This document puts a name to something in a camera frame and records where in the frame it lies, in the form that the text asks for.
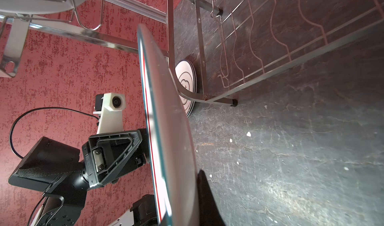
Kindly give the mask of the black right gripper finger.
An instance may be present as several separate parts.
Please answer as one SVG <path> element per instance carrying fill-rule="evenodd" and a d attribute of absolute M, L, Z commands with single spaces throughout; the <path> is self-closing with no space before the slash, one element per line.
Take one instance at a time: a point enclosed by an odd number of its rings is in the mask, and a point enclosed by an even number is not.
<path fill-rule="evenodd" d="M 197 176 L 200 226 L 225 226 L 203 170 Z"/>

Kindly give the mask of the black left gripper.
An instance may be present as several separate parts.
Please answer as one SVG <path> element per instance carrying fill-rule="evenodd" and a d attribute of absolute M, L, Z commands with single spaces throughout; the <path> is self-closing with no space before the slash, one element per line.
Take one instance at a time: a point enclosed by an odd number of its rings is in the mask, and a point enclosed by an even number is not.
<path fill-rule="evenodd" d="M 89 189 L 114 184 L 150 162 L 147 129 L 90 136 L 82 146 Z"/>

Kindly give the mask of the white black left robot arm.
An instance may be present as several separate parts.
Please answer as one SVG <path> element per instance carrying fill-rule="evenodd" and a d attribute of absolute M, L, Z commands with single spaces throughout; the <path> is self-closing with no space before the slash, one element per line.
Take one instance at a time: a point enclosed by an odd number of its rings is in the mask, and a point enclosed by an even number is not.
<path fill-rule="evenodd" d="M 73 226 L 87 193 L 116 183 L 149 162 L 147 129 L 90 136 L 77 149 L 42 137 L 22 159 L 9 184 L 47 198 L 38 226 Z"/>

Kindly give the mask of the stainless steel dish rack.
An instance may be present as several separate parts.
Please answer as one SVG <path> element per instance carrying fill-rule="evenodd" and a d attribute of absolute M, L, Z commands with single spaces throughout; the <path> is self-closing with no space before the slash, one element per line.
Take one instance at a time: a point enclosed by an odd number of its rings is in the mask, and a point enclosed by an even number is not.
<path fill-rule="evenodd" d="M 201 66 L 210 79 L 203 87 L 222 85 L 220 94 L 191 94 L 217 102 L 286 69 L 304 64 L 361 38 L 384 36 L 384 0 L 189 0 L 208 12 L 199 18 L 196 35 Z M 64 19 L 46 14 L 1 12 L 1 22 L 16 23 L 1 61 L 1 75 L 13 78 L 30 28 L 75 36 Z"/>

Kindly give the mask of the white plate black emblem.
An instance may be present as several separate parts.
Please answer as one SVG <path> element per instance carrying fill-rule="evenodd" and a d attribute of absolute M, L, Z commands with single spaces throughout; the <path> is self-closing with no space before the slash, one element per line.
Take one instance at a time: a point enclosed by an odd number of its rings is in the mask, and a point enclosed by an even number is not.
<path fill-rule="evenodd" d="M 195 67 L 188 60 L 182 60 L 176 65 L 176 75 L 181 85 L 190 92 L 197 92 L 197 74 Z M 193 111 L 195 102 L 180 96 L 187 117 Z"/>

